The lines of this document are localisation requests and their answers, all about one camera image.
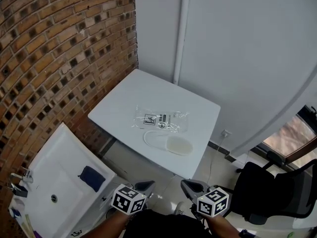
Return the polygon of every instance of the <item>power cord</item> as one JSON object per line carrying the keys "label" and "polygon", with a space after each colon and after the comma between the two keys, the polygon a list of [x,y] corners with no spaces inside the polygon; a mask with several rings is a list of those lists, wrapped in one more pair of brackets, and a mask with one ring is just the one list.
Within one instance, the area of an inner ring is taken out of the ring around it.
{"label": "power cord", "polygon": [[[225,139],[226,137],[228,137],[228,136],[229,136],[229,134],[227,134],[227,133],[221,135],[222,140],[221,140],[220,144],[218,145],[217,152],[219,151],[219,148],[220,148],[220,146],[222,145],[224,139]],[[213,154],[212,157],[211,157],[210,173],[209,173],[209,178],[208,178],[208,180],[207,180],[207,184],[208,184],[208,182],[209,182],[209,180],[210,180],[210,177],[211,177],[211,168],[212,168],[212,163],[213,163],[214,157],[215,157],[215,154]]]}

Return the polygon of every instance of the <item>white pipe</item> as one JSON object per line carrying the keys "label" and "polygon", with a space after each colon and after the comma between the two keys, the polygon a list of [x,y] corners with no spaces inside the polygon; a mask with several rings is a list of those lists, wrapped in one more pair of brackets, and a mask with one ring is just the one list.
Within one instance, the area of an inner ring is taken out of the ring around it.
{"label": "white pipe", "polygon": [[188,7],[189,7],[189,0],[182,0],[179,26],[178,26],[178,38],[177,38],[177,47],[176,47],[174,78],[173,78],[173,83],[175,85],[178,85],[180,68],[181,68],[181,64],[182,64],[186,25],[187,25],[187,16],[188,16]]}

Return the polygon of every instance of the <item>white wall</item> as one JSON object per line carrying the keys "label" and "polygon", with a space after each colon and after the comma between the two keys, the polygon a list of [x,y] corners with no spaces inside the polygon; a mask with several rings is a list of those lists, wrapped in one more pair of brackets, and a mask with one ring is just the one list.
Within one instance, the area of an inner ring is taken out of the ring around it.
{"label": "white wall", "polygon": [[[180,0],[136,0],[139,68],[172,80]],[[236,155],[317,89],[317,0],[190,0],[179,85],[221,106],[211,141]]]}
{"label": "white wall", "polygon": [[316,11],[317,0],[190,0],[179,85],[221,106],[212,141],[227,129],[224,148],[238,148],[299,92],[317,64]]}
{"label": "white wall", "polygon": [[139,69],[169,82],[177,44],[181,0],[136,0]]}

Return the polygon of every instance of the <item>sink drain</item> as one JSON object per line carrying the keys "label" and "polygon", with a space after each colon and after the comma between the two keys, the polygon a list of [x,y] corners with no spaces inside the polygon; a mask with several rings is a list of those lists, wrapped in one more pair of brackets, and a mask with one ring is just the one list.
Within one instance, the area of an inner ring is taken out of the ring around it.
{"label": "sink drain", "polygon": [[53,203],[57,203],[57,196],[56,195],[52,195],[51,196],[51,200]]}

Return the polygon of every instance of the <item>faucet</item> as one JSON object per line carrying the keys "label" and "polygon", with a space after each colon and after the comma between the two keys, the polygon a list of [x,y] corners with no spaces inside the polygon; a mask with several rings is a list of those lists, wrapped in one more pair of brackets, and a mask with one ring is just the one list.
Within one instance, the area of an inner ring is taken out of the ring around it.
{"label": "faucet", "polygon": [[19,179],[21,179],[22,181],[24,182],[28,182],[28,183],[33,183],[33,178],[31,177],[30,173],[31,171],[22,167],[23,169],[25,169],[25,174],[24,176],[20,176],[20,175],[17,175],[16,173],[11,173],[10,176],[9,176],[9,182],[11,184],[11,187],[13,190],[19,190],[21,191],[21,189],[19,189],[12,181],[11,181],[11,177],[18,177]]}

